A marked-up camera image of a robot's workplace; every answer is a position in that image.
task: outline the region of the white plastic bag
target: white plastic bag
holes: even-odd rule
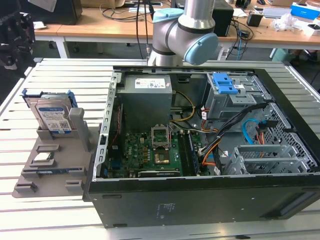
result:
[[[276,31],[291,30],[293,31],[293,25],[298,21],[297,18],[293,17],[290,13],[284,14],[280,19],[275,19],[271,22],[271,26]]]

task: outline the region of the office floor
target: office floor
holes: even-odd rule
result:
[[[80,42],[77,46],[79,52],[74,52],[75,44],[68,42],[68,48],[70,51],[71,58],[101,58],[101,59],[139,59],[140,53],[137,44],[131,44],[126,46],[124,43],[103,43],[103,54],[98,54],[97,44],[94,42]],[[146,56],[145,45],[142,44],[142,54]],[[212,57],[213,60],[217,59],[219,49],[217,49],[215,55]],[[271,61],[269,55],[271,49],[268,48],[249,48],[243,55],[243,61]],[[57,49],[50,49],[48,42],[38,41],[33,47],[33,56],[35,58],[59,58],[59,52]],[[237,56],[231,55],[229,60],[236,60]],[[297,71],[310,82],[316,73],[320,70],[320,62],[317,64],[311,64],[306,61],[305,55],[301,56],[301,63],[299,67],[296,67]],[[0,67],[0,104],[5,100],[11,89],[15,86],[17,81],[21,77],[21,73],[6,70]],[[320,89],[320,74],[317,76],[313,83],[313,87],[318,90]]]

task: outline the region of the green circuit board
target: green circuit board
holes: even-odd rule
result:
[[[156,133],[155,142],[165,142],[167,137],[163,132]],[[196,150],[202,147],[198,134],[191,136],[192,144]],[[135,177],[139,171],[178,171],[183,176],[183,168],[178,143],[178,134],[169,135],[171,147],[152,147],[151,132],[127,133],[124,141],[124,158],[121,162],[112,162],[113,178]]]

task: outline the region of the hard drive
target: hard drive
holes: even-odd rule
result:
[[[42,130],[49,130],[53,134],[68,134],[75,129],[69,119],[69,112],[78,105],[70,90],[67,93],[51,93],[24,89],[22,94]]]

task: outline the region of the slotted metal table surface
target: slotted metal table surface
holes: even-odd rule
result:
[[[13,198],[11,193],[37,138],[38,122],[21,97],[23,89],[72,90],[89,126],[102,121],[114,65],[142,66],[129,59],[43,59],[26,71],[0,107],[0,239],[186,240],[320,239],[320,201],[288,220],[106,230],[92,203],[82,196]],[[320,137],[320,97],[290,66],[278,62],[211,61],[204,66],[262,68],[278,84]]]

